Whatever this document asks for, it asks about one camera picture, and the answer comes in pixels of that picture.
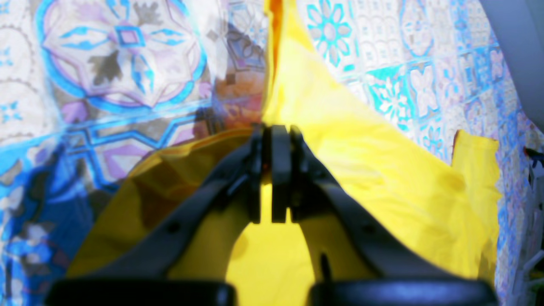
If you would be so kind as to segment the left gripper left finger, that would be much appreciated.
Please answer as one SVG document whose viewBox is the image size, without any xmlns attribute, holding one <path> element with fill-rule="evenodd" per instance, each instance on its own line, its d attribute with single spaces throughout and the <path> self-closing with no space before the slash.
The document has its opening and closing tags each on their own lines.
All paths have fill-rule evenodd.
<svg viewBox="0 0 544 306">
<path fill-rule="evenodd" d="M 243 230 L 261 220 L 264 127 L 229 153 L 196 193 L 92 278 L 225 281 Z"/>
</svg>

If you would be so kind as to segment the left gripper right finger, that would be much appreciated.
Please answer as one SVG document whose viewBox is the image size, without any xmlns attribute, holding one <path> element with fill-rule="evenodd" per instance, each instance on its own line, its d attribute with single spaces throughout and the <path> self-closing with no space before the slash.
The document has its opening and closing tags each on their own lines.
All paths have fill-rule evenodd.
<svg viewBox="0 0 544 306">
<path fill-rule="evenodd" d="M 291 217 L 319 283 L 450 280 L 396 239 L 340 186 L 292 126 L 270 127 L 272 221 Z"/>
</svg>

